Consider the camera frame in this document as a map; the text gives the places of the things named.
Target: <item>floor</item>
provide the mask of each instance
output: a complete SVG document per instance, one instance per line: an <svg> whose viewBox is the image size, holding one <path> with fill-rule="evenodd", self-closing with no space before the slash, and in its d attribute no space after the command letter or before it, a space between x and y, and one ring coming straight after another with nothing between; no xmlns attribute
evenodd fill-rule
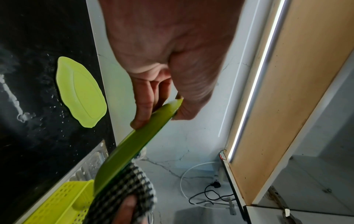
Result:
<svg viewBox="0 0 354 224"><path fill-rule="evenodd" d="M318 157L293 156L273 185L290 209L354 216L354 170ZM263 197L260 206L274 207Z"/></svg>
<svg viewBox="0 0 354 224"><path fill-rule="evenodd" d="M182 195L180 178L186 169L171 168L168 164L153 162L148 158L137 164L146 172L157 193L157 205L154 210L155 224L244 224L240 211L235 205L236 216L230 215L228 206L206 204L206 207L225 209L205 209L191 205ZM203 192L205 187L214 180L214 172L191 170L183 178L183 191L187 197ZM222 195L232 194L230 185L226 182L221 188L214 189ZM194 202L205 200L204 196L196 197Z"/></svg>

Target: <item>yellow plastic basket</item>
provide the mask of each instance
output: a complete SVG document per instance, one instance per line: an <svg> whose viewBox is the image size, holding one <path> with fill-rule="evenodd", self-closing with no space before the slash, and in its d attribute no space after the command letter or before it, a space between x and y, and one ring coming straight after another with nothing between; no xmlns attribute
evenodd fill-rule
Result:
<svg viewBox="0 0 354 224"><path fill-rule="evenodd" d="M93 180L66 182L24 223L81 224L93 198Z"/></svg>

